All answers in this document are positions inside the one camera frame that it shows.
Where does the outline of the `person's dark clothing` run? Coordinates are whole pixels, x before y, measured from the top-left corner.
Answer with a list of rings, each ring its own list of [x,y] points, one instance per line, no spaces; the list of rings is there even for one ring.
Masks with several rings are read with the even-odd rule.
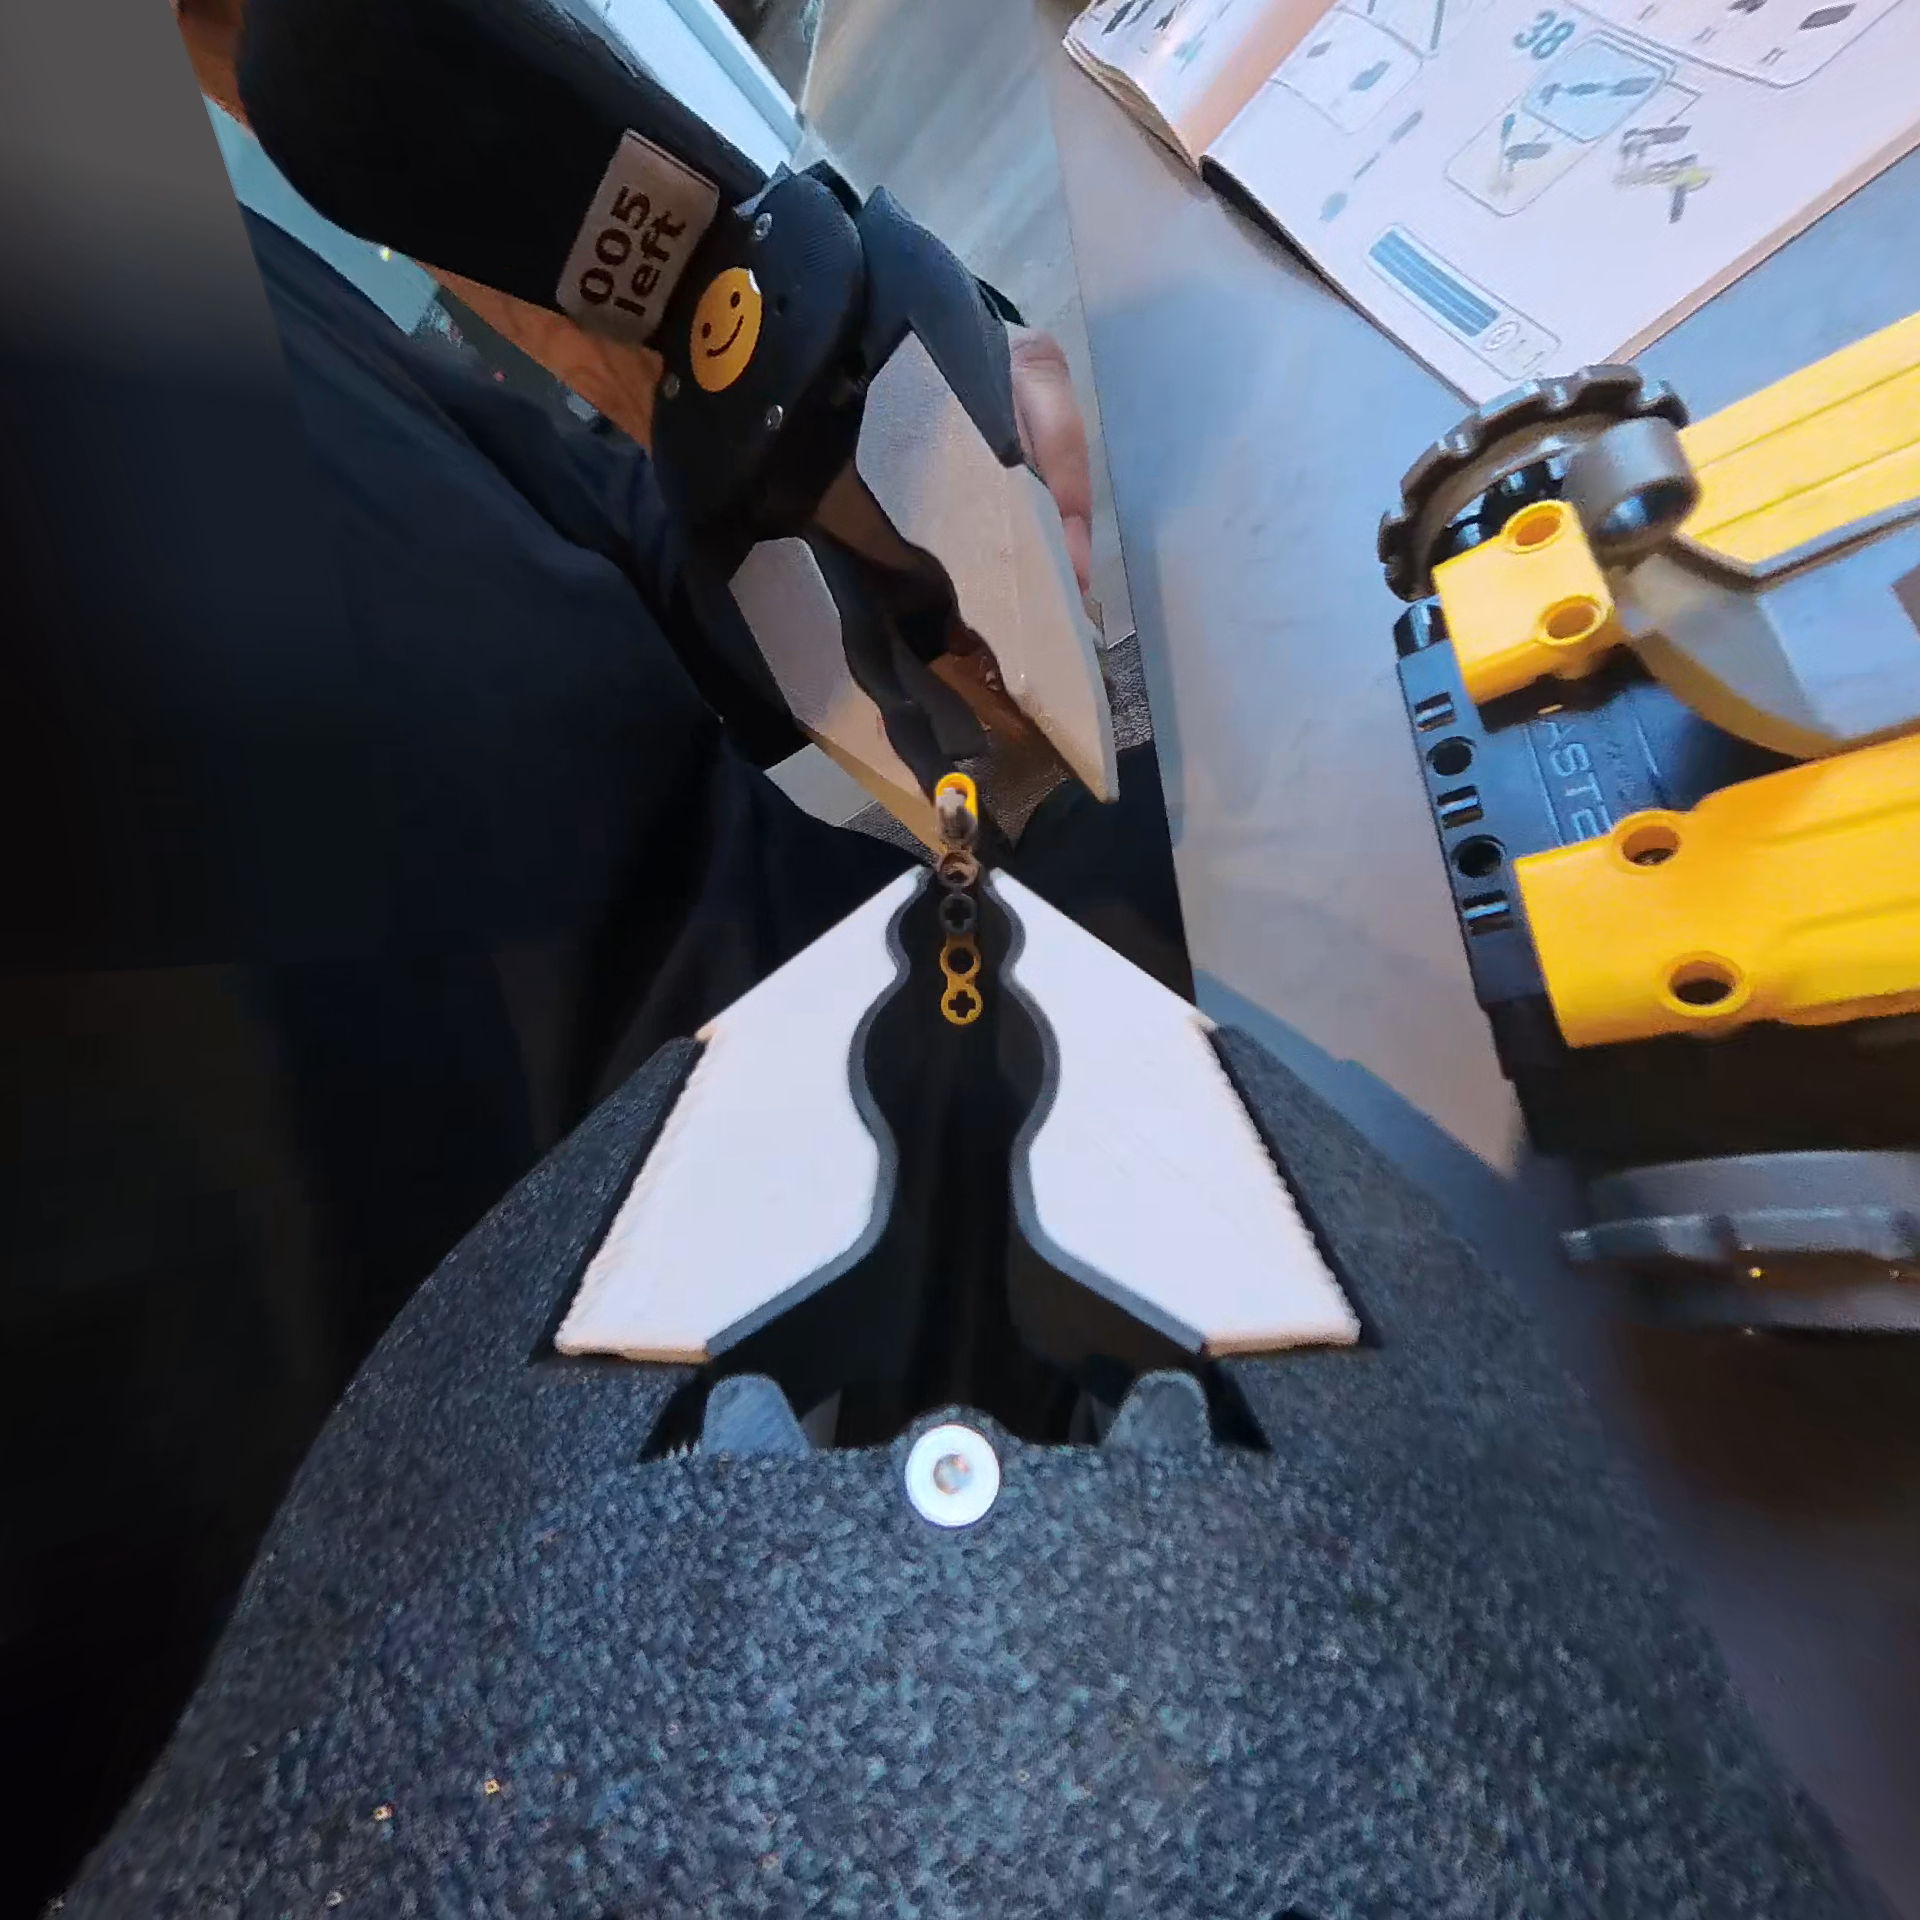
[[[236,375],[6,331],[6,1915],[167,1747],[417,1286],[913,865],[736,750],[425,726],[259,282]]]

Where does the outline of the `person's left forearm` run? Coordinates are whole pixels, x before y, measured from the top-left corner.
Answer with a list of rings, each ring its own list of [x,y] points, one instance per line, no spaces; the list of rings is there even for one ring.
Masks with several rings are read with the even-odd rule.
[[[274,221],[242,221],[320,466],[348,610],[424,725],[471,750],[663,771],[800,726],[732,662],[652,460],[406,335]]]

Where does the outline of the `instruction booklet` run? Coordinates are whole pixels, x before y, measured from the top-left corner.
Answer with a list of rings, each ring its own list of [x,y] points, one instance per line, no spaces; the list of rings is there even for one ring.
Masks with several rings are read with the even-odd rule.
[[[1915,2],[1105,2],[1067,57],[1472,403],[1638,356],[1915,151]]]

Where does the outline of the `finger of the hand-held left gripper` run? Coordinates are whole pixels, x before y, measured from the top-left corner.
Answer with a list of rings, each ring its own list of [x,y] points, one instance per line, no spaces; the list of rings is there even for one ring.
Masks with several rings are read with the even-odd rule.
[[[1100,803],[1120,795],[1098,638],[1056,502],[1007,465],[911,331],[872,381],[856,471],[890,529],[932,559],[1001,700]]]
[[[937,833],[935,806],[858,683],[822,564],[799,538],[760,541],[732,596],[800,732],[911,833]]]

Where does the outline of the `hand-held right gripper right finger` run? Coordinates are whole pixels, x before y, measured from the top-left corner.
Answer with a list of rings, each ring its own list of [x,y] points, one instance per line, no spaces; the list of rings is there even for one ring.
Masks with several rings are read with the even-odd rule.
[[[1040,1255],[1196,1358],[1348,1349],[1360,1317],[1184,997],[1011,873],[999,983],[1040,1037],[1011,1149]]]

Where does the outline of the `person's left hand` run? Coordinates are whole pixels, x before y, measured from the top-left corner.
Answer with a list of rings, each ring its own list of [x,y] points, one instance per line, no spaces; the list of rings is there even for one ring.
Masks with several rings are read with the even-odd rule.
[[[1070,364],[1064,346],[1038,326],[1012,324],[1008,341],[1024,455],[1060,514],[1079,591],[1094,602],[1094,465]]]

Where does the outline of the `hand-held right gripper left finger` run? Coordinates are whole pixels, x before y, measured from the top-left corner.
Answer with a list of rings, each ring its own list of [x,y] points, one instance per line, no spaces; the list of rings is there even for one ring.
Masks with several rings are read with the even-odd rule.
[[[706,1362],[858,1259],[883,1153],[856,1092],[865,1021],[903,977],[883,886],[716,1014],[556,1333],[568,1358]]]

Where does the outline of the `yellow toy vehicle model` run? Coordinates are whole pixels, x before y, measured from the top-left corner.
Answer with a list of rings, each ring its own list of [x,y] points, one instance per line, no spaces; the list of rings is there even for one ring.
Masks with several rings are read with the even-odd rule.
[[[1379,526],[1478,1003],[1647,1318],[1915,1335],[1915,381],[1915,315],[1696,422],[1529,379]]]

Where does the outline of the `yellow thin toy beam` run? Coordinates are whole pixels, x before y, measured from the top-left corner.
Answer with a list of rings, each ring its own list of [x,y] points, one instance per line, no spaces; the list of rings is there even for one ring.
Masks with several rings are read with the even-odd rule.
[[[978,861],[971,871],[964,873],[942,873],[939,865],[935,861],[935,877],[945,877],[948,884],[978,884]],[[939,1011],[948,1026],[971,1026],[980,1017],[984,1011],[984,991],[978,986],[980,973],[980,949],[978,937],[975,949],[939,949],[939,972],[942,972],[942,994],[939,994]]]

